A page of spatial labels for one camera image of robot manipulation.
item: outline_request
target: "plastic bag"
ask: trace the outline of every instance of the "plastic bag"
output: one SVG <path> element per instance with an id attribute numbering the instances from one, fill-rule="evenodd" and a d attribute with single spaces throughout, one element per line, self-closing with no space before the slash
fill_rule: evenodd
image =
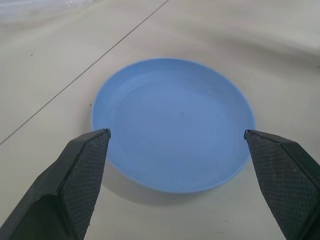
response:
<path id="1" fill-rule="evenodd" d="M 41 20 L 92 2 L 93 0 L 0 0 L 0 22 Z"/>

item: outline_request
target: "white floor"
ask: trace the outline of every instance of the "white floor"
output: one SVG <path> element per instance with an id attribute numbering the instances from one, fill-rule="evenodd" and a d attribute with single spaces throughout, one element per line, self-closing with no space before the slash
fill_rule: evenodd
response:
<path id="1" fill-rule="evenodd" d="M 96 0 L 37 23 L 0 24 L 0 224 L 67 142 L 89 132 L 99 87 L 132 62 L 177 57 L 236 84 L 257 129 L 320 163 L 320 2 Z M 107 165 L 87 240 L 284 240 L 250 162 L 193 196 L 155 192 Z"/>

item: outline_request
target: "blue plastic dish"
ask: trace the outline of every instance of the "blue plastic dish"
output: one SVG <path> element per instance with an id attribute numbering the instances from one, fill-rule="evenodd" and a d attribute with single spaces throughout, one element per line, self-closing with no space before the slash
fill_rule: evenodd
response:
<path id="1" fill-rule="evenodd" d="M 146 187 L 194 193 L 221 185 L 246 165 L 253 112 L 224 76 L 195 62 L 134 63 L 98 92 L 93 130 L 111 129 L 107 159 Z"/>

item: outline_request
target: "plate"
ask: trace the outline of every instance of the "plate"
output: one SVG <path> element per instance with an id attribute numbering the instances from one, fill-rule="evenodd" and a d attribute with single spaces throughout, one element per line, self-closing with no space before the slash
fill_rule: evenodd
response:
<path id="1" fill-rule="evenodd" d="M 219 186 L 246 165 L 255 128 L 243 94 L 201 64 L 172 58 L 129 65 L 99 90 L 93 130 L 111 130 L 107 160 L 129 179 L 168 193 Z"/>

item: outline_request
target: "floor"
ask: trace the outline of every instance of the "floor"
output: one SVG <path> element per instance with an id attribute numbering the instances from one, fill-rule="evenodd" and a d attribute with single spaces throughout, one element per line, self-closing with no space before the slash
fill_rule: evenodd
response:
<path id="1" fill-rule="evenodd" d="M 229 78 L 257 129 L 299 142 L 320 163 L 316 0 L 96 0 L 40 22 L 0 24 L 0 224 L 67 142 L 115 71 L 189 59 Z M 86 240 L 284 240 L 253 164 L 188 196 L 126 180 L 107 164 Z"/>

